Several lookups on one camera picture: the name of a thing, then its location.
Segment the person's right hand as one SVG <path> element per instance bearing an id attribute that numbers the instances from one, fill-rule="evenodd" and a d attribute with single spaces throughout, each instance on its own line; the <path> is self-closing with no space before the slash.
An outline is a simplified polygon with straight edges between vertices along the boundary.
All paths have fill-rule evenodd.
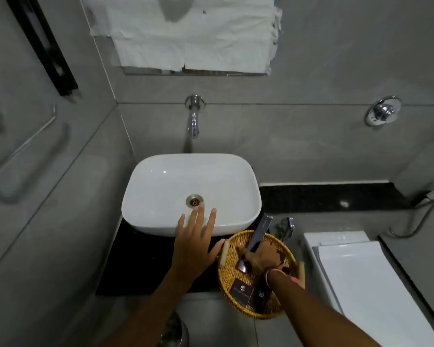
<path id="1" fill-rule="evenodd" d="M 269 267 L 278 267 L 281 269 L 283 261 L 281 260 L 281 257 L 277 252 L 276 247 L 274 247 L 273 245 L 271 245 L 269 242 L 265 240 L 261 241 L 259 246 L 262 246 L 262 248 L 265 250 L 265 268 L 253 268 L 256 271 L 256 273 L 258 275 L 261 275 L 264 273 L 266 268 Z"/>

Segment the person's left hand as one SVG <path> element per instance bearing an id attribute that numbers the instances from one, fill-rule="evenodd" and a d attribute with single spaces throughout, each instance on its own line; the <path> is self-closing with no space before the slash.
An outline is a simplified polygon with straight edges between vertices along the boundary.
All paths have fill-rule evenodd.
<path id="1" fill-rule="evenodd" d="M 214 230 L 217 210 L 213 208 L 210 212 L 207 223 L 203 224 L 201 235 L 194 234 L 194 208 L 184 223 L 184 230 L 181 237 L 175 236 L 172 266 L 169 272 L 174 281 L 187 290 L 210 265 L 209 249 L 212 233 Z"/>

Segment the long dark toiletry box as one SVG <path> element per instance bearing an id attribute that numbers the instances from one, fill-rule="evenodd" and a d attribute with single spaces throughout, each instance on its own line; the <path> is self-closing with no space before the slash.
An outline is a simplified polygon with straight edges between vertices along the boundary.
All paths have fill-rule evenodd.
<path id="1" fill-rule="evenodd" d="M 264 213 L 262 216 L 257 228 L 253 232 L 251 238 L 247 245 L 245 245 L 245 249 L 255 252 L 260 242 L 264 239 L 266 232 L 268 231 L 271 223 L 273 221 L 273 216 Z M 236 266 L 237 270 L 242 272 L 243 274 L 249 274 L 251 271 L 251 265 L 245 256 L 241 256 L 240 260 Z"/>

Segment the person's left forearm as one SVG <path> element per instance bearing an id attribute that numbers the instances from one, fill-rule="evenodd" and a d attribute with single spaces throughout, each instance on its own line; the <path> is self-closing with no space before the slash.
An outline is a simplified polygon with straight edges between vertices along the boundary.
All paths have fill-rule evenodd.
<path id="1" fill-rule="evenodd" d="M 156 347 L 169 317 L 194 280 L 169 271 L 146 302 L 99 347 Z"/>

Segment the person's right forearm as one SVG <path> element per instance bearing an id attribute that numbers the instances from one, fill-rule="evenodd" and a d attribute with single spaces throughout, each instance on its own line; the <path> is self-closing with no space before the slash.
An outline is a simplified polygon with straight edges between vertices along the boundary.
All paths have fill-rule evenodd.
<path id="1" fill-rule="evenodd" d="M 361 328 L 280 272 L 268 277 L 304 347 L 381 347 Z"/>

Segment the round wicker basket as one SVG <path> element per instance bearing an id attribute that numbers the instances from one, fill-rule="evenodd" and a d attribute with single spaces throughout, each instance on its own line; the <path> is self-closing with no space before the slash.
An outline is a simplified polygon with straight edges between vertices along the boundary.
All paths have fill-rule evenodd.
<path id="1" fill-rule="evenodd" d="M 230 295 L 230 288 L 235 278 L 242 280 L 253 288 L 255 288 L 259 280 L 260 276 L 253 269 L 251 269 L 249 274 L 243 274 L 236 268 L 237 263 L 241 258 L 237 252 L 237 247 L 247 245 L 253 232 L 254 230 L 244 230 L 232 235 L 228 240 L 225 241 L 220 258 L 218 260 L 219 264 L 217 277 L 221 292 L 237 312 L 255 320 L 269 320 L 283 314 L 283 309 L 281 308 L 279 300 L 274 293 L 271 294 L 265 314 L 255 313 L 249 307 L 244 308 Z M 294 277 L 305 282 L 305 263 L 303 261 L 296 260 L 288 247 L 275 236 L 271 234 L 265 234 L 264 240 L 277 248 L 280 258 L 283 261 L 283 271 L 286 274 L 292 274 Z"/>

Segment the square dark toiletry packet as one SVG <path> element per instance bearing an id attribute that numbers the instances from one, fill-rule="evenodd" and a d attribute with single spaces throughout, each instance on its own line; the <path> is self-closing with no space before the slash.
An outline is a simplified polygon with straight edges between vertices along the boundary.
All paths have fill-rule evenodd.
<path id="1" fill-rule="evenodd" d="M 251 301 L 254 288 L 242 280 L 235 278 L 230 288 L 231 297 L 241 306 L 247 308 Z"/>

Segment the small dark toiletry bottle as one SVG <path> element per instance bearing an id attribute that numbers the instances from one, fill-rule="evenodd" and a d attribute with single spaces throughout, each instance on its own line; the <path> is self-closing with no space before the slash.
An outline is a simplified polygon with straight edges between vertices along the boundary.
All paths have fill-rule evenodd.
<path id="1" fill-rule="evenodd" d="M 271 294 L 272 289 L 267 284 L 265 276 L 261 275 L 250 298 L 249 308 L 255 313 L 265 314 Z"/>

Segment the white ceramic sink basin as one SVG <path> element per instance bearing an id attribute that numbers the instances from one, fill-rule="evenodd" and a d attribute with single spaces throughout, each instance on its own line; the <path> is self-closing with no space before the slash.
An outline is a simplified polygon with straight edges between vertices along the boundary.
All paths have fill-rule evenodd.
<path id="1" fill-rule="evenodd" d="M 190 194 L 204 199 L 204 223 L 217 210 L 213 237 L 245 230 L 259 216 L 259 185 L 249 163 L 225 153 L 179 153 L 148 157 L 134 168 L 121 213 L 136 230 L 174 237 L 182 214 L 188 221 Z"/>

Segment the pink wristband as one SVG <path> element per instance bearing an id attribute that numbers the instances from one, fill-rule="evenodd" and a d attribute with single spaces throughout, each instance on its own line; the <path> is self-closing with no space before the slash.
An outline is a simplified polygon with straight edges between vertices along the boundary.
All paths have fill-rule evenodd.
<path id="1" fill-rule="evenodd" d="M 300 286 L 302 289 L 305 290 L 305 282 L 304 281 L 302 281 L 302 280 L 300 280 L 300 279 L 298 279 L 298 278 L 296 278 L 294 276 L 286 274 L 282 269 L 280 269 L 278 267 L 269 267 L 269 268 L 266 268 L 266 270 L 262 274 L 262 277 L 265 279 L 265 282 L 266 282 L 266 285 L 267 285 L 268 288 L 272 289 L 271 286 L 270 286 L 270 284 L 269 284 L 269 281 L 268 281 L 268 277 L 269 277 L 269 274 L 271 272 L 280 272 L 280 273 L 282 273 L 290 281 L 296 283 L 298 286 Z"/>

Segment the white toilet tank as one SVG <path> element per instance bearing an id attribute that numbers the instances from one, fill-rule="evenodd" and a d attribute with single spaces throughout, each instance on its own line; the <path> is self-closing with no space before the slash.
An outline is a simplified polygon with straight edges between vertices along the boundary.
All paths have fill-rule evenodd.
<path id="1" fill-rule="evenodd" d="M 343 313 L 341 305 L 332 290 L 327 276 L 323 273 L 322 265 L 317 257 L 318 247 L 329 245 L 346 245 L 370 241 L 364 231 L 318 232 L 304 233 L 301 239 L 302 253 L 306 259 L 307 268 L 311 269 L 314 292 L 322 301 L 339 313 Z"/>

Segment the metal waste bin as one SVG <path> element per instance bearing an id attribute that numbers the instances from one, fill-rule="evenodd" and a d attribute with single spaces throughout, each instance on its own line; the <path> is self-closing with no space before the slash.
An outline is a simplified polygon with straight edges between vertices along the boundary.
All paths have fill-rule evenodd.
<path id="1" fill-rule="evenodd" d="M 173 312 L 156 347 L 189 347 L 189 332 L 177 312 Z"/>

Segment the chrome towel bar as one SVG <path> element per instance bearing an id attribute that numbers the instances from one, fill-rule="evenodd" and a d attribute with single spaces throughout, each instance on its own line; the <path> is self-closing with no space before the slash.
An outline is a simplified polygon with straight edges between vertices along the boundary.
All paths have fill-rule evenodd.
<path id="1" fill-rule="evenodd" d="M 49 128 L 57 119 L 58 116 L 58 104 L 52 104 L 52 113 L 50 118 L 43 123 L 33 134 L 31 134 L 27 139 L 25 139 L 21 145 L 17 146 L 15 150 L 9 153 L 6 157 L 0 160 L 0 171 L 6 167 L 8 163 L 10 163 L 15 157 L 17 157 L 22 151 L 24 151 L 27 146 L 42 132 L 44 132 L 47 128 Z"/>

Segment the chrome wall faucet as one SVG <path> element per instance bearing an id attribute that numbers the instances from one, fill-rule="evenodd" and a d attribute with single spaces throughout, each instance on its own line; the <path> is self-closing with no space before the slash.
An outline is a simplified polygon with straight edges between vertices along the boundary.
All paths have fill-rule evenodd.
<path id="1" fill-rule="evenodd" d="M 185 108 L 189 112 L 187 133 L 190 140 L 195 140 L 198 138 L 198 115 L 204 110 L 205 107 L 206 103 L 199 94 L 191 94 L 185 100 Z"/>

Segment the chrome wall valve knob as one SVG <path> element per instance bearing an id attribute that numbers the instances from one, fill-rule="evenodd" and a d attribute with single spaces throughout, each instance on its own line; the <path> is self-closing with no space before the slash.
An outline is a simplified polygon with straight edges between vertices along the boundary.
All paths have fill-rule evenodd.
<path id="1" fill-rule="evenodd" d="M 398 119 L 401 107 L 402 100 L 398 96 L 385 96 L 368 108 L 364 122 L 372 128 L 392 123 Z"/>

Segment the black metal frame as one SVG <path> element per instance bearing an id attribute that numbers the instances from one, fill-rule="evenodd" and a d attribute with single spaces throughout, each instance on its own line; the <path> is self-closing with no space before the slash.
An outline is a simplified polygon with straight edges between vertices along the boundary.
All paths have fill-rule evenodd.
<path id="1" fill-rule="evenodd" d="M 68 97 L 78 84 L 37 0 L 6 0 L 58 94 Z"/>

